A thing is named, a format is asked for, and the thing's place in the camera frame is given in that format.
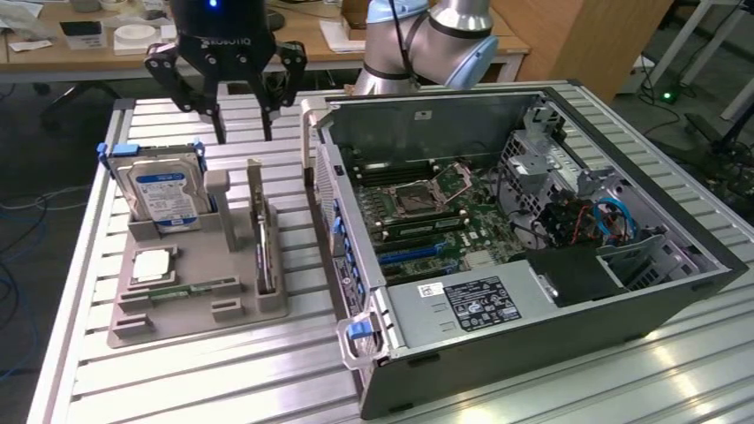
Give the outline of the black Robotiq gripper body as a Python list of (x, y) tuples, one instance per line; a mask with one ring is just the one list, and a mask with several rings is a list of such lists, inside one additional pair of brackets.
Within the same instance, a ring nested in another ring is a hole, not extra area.
[(169, 3), (177, 54), (218, 81), (260, 80), (276, 54), (262, 1), (184, 0)]

